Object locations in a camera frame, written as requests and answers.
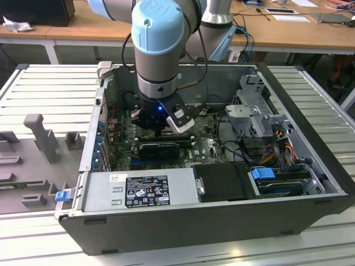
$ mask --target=floor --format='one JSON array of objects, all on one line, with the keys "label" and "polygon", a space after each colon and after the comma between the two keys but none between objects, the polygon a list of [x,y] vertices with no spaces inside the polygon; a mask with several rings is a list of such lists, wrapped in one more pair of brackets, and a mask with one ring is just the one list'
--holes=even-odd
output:
[{"label": "floor", "polygon": [[[15,64],[29,63],[29,64],[49,64],[49,59],[44,47],[40,45],[22,45],[22,44],[3,44],[2,48],[11,57]],[[121,48],[117,47],[99,47],[100,60],[96,60],[94,50],[92,47],[74,47],[74,46],[59,46],[56,47],[57,54],[63,64],[97,64],[101,60],[111,60],[113,62],[121,62],[120,53]],[[133,48],[126,48],[125,60],[129,62],[134,61]],[[283,60],[285,53],[268,53],[264,62],[267,65],[284,65]],[[297,54],[294,65],[304,65],[309,61],[312,55]],[[0,52],[0,88],[15,69],[15,64],[2,52]],[[312,71],[311,75],[325,89],[328,88],[328,77],[333,69],[333,58],[331,55],[323,55]],[[342,76],[343,83],[347,81],[348,76]],[[353,106],[349,113],[355,117],[355,106]]]}]

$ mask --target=blue drive latch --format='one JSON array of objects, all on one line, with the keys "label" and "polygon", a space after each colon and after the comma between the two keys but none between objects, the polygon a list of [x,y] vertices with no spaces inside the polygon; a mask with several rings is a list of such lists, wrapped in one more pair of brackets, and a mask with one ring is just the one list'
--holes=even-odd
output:
[{"label": "blue drive latch", "polygon": [[273,170],[271,168],[255,168],[251,171],[254,179],[269,179],[269,178],[276,178]]},{"label": "blue drive latch", "polygon": [[57,194],[55,194],[55,201],[70,201],[70,191],[58,191]]}]

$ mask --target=table leg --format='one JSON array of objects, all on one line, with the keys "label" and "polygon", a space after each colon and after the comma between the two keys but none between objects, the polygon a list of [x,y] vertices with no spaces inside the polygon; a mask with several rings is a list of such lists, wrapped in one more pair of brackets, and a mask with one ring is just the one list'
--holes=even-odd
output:
[{"label": "table leg", "polygon": [[350,81],[350,84],[348,86],[349,88],[352,88],[351,93],[346,97],[342,105],[340,106],[344,111],[347,111],[355,102],[355,79]]},{"label": "table leg", "polygon": [[285,65],[292,65],[295,59],[296,53],[287,53],[285,60],[283,61]]},{"label": "table leg", "polygon": [[55,44],[53,40],[45,40],[43,42],[43,45],[45,47],[45,50],[47,51],[47,55],[49,58],[49,61],[52,65],[59,65],[60,60],[57,57],[57,54],[55,52]]},{"label": "table leg", "polygon": [[94,46],[94,54],[95,54],[95,59],[96,60],[100,60],[101,59],[100,54],[99,54],[99,47]]}]

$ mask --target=warning label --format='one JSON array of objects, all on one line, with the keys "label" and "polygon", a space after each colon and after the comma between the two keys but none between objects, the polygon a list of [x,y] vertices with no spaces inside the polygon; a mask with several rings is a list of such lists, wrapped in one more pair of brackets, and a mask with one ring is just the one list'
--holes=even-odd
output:
[{"label": "warning label", "polygon": [[167,176],[126,178],[127,208],[170,205]]}]

